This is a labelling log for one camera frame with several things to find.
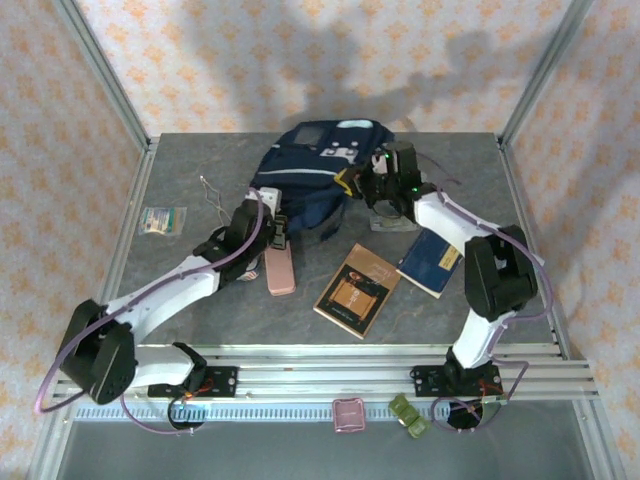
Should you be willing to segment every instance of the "pink flip phone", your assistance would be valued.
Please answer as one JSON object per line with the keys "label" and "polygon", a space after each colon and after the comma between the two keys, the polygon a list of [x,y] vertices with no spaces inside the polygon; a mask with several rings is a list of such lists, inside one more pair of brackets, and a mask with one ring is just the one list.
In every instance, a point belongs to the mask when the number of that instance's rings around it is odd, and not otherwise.
{"label": "pink flip phone", "polygon": [[264,263],[267,268],[267,286],[271,295],[288,295],[296,291],[289,241],[284,250],[267,248],[264,252]]}

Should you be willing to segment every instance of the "blue book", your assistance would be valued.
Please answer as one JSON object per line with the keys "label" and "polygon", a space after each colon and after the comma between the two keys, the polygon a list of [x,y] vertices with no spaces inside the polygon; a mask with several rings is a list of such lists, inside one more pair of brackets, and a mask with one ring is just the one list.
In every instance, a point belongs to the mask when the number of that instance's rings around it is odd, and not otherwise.
{"label": "blue book", "polygon": [[440,298],[461,259],[458,250],[425,228],[398,262],[397,271],[424,291]]}

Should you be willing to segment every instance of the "book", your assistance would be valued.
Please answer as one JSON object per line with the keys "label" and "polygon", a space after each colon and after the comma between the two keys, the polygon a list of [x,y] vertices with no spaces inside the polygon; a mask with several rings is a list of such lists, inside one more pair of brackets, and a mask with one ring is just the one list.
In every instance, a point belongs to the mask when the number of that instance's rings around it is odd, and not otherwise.
{"label": "book", "polygon": [[313,310],[364,339],[399,281],[393,265],[356,244]]}
{"label": "book", "polygon": [[458,250],[425,228],[398,262],[398,273],[425,292],[440,298],[461,259]]}

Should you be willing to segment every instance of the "gray floor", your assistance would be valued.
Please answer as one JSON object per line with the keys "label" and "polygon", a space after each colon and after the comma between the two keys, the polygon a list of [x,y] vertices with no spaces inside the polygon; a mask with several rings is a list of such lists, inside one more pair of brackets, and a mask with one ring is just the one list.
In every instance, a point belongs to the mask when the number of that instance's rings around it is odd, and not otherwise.
{"label": "gray floor", "polygon": [[571,402],[514,402],[487,430],[396,422],[335,434],[331,423],[219,423],[173,436],[131,423],[75,422],[59,479],[589,480]]}
{"label": "gray floor", "polygon": [[[120,294],[129,293],[171,270],[218,225],[211,205],[204,200],[199,176],[222,192],[223,206],[232,213],[246,192],[257,163],[276,140],[274,134],[163,135],[158,147],[144,206],[188,207],[179,237],[136,236],[128,255]],[[507,179],[490,134],[399,135],[429,154],[461,187],[449,186],[462,206],[499,224],[517,223]],[[430,180],[444,174],[428,162],[421,168]],[[251,283],[236,282],[210,298],[177,314],[147,343],[184,341],[192,344],[350,344],[443,343],[458,337],[468,312],[463,293],[463,265],[443,296],[436,300],[402,280],[364,341],[314,313],[313,303],[349,250],[358,242],[389,262],[397,262],[416,233],[374,233],[370,212],[363,203],[347,211],[342,229],[325,243],[318,231],[293,239],[297,291],[272,297],[262,274]],[[530,302],[529,310],[540,309]],[[547,322],[510,328],[503,342],[549,342]]]}

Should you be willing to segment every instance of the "brown book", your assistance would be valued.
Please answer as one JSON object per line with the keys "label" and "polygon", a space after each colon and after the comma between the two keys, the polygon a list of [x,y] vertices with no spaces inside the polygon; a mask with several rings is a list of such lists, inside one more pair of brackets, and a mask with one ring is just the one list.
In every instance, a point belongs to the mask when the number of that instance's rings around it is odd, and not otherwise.
{"label": "brown book", "polygon": [[313,309],[363,339],[399,280],[396,267],[356,244]]}

